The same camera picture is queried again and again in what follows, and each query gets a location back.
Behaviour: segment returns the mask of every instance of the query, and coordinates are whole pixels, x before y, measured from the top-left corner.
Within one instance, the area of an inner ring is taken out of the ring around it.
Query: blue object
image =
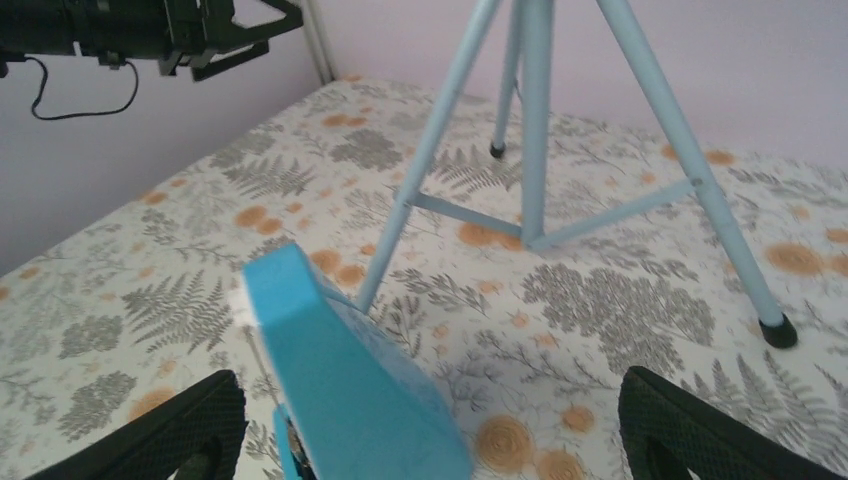
[[[367,316],[334,299],[345,297],[297,245],[243,275],[283,389],[281,458],[290,414],[320,480],[471,478],[468,447],[431,379]]]
[[[456,98],[465,86],[468,73],[474,65],[480,45],[489,31],[492,17],[500,4],[499,0],[479,0],[448,71],[447,80],[434,104],[433,112],[416,150],[417,154],[398,191],[388,223],[377,244],[374,260],[371,262],[356,300],[359,310],[367,313],[371,308],[413,206],[427,208],[459,220],[478,223],[510,235],[517,234],[527,249],[538,250],[694,192],[727,256],[736,268],[745,291],[751,298],[760,318],[763,337],[777,348],[794,346],[798,341],[797,333],[781,312],[777,300],[769,290],[760,267],[733,217],[730,206],[627,0],[597,0],[597,3],[663,132],[678,154],[687,180],[557,232],[545,233],[554,1],[513,0],[498,101],[498,118],[491,144],[492,155],[495,158],[501,158],[506,147],[504,136],[510,114],[510,103],[515,93],[516,71],[519,60],[522,60],[524,63],[522,68],[521,226],[516,230],[515,225],[420,193],[421,184],[430,170],[442,135],[450,121]]]

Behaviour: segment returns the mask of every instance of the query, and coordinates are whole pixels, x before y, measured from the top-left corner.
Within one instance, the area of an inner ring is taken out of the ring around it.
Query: table surface
[[[220,368],[248,397],[238,478],[281,478],[278,387],[232,324],[234,272],[294,240],[355,294],[432,99],[336,82],[0,279],[0,479],[68,457]],[[493,103],[463,97],[425,189],[515,220],[520,119],[502,163],[487,154],[494,120]],[[683,178],[661,135],[566,116],[551,134],[549,229]],[[435,379],[475,478],[628,478],[616,401],[637,364],[848,474],[848,175],[708,158],[799,328],[792,351],[763,342],[691,199],[542,255],[415,212],[373,318]]]

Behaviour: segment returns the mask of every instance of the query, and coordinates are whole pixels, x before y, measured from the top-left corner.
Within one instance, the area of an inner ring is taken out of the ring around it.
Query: tripod
[[[598,227],[694,193],[754,304],[763,337],[776,348],[794,346],[798,341],[795,328],[780,310],[769,290],[754,255],[742,236],[742,231],[730,211],[727,200],[627,0],[597,0],[597,3],[663,132],[677,153],[687,179],[561,230],[545,234],[545,176],[548,154],[554,1],[513,0],[498,116],[490,150],[495,158],[501,158],[504,154],[506,148],[504,136],[512,97],[515,93],[518,62],[522,60],[524,63],[522,68],[521,225],[510,224],[425,195],[420,191],[453,114],[457,99],[501,3],[500,0],[479,0],[459,51],[450,66],[447,80],[433,106],[415,158],[389,213],[386,228],[377,244],[376,254],[359,292],[357,307],[363,312],[370,309],[413,207],[425,208],[520,237],[523,246],[533,251],[551,247]]]

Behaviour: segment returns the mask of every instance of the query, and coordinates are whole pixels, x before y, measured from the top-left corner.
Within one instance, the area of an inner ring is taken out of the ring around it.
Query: white wall
[[[321,0],[343,73],[438,88],[476,0]],[[702,143],[848,168],[848,2],[631,0]],[[497,98],[509,2],[466,91]],[[658,131],[594,1],[556,2],[552,109]]]
[[[130,70],[96,60],[42,57],[50,80],[40,113],[111,110]],[[0,80],[0,275],[38,255],[320,86],[302,30],[271,53],[201,83],[136,62],[138,97],[122,114],[41,122],[29,105],[41,72],[12,64]]]

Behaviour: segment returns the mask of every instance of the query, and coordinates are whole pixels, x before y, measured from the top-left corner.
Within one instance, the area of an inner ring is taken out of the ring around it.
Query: tripod foot cap
[[[506,144],[504,144],[504,146],[503,146],[503,147],[498,148],[498,147],[496,147],[496,146],[495,146],[495,144],[493,143],[493,144],[489,147],[489,153],[490,153],[490,154],[492,154],[492,156],[493,156],[493,157],[495,157],[495,158],[497,158],[497,159],[501,159],[501,158],[503,158],[503,154],[504,154],[504,152],[506,152]]]
[[[798,332],[785,313],[783,314],[783,323],[776,327],[769,327],[760,320],[760,330],[762,330],[766,342],[774,348],[785,350],[798,344]]]

